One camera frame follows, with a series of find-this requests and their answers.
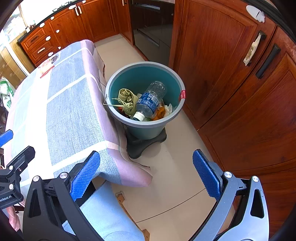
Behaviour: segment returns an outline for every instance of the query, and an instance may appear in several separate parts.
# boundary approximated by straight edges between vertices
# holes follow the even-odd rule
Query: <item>tile floor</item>
[[[105,63],[107,81],[123,66],[143,61],[121,35],[99,41],[95,46]],[[166,125],[166,132],[165,142],[149,146],[135,160],[151,167],[152,183],[145,188],[114,184],[113,190],[115,193],[123,191],[124,206],[139,227],[150,232],[151,241],[185,241],[215,203],[195,171],[192,153],[200,148],[209,160],[212,158],[183,111]],[[228,223],[233,213],[231,210]]]

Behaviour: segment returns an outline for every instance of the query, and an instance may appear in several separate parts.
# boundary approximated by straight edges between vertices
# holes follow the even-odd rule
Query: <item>screw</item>
[[[227,178],[231,178],[232,173],[231,172],[224,172],[224,176],[227,177]]]
[[[65,179],[67,176],[68,176],[68,174],[67,174],[66,172],[62,172],[62,173],[59,175],[59,177],[60,177],[61,179]]]
[[[33,181],[34,181],[34,182],[37,182],[38,180],[39,180],[39,176],[34,176],[34,177],[33,177]]]
[[[252,176],[252,179],[253,179],[253,181],[256,182],[256,183],[259,182],[259,178],[258,178],[257,176]]]

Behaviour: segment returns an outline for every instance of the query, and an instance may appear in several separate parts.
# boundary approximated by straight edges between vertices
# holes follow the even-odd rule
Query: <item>teal trash can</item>
[[[166,105],[176,109],[169,116],[155,121],[141,122],[121,115],[112,104],[118,104],[118,92],[122,88],[131,90],[135,95],[144,93],[154,81],[162,82],[167,93],[163,98]],[[147,140],[158,136],[165,125],[181,111],[185,101],[185,86],[181,78],[170,68],[155,62],[138,62],[124,66],[109,79],[106,86],[106,102],[111,114],[124,123],[130,133],[138,139]]]

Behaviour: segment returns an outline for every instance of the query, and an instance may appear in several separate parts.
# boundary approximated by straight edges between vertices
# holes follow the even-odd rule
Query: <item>plastic bottle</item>
[[[149,85],[136,103],[137,112],[133,119],[135,121],[143,121],[145,117],[151,118],[165,94],[166,89],[163,83],[155,81]]]

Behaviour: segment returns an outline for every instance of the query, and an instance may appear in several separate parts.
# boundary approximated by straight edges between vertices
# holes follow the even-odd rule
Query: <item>black dishwasher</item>
[[[164,1],[131,0],[135,45],[149,59],[168,66],[175,5]]]

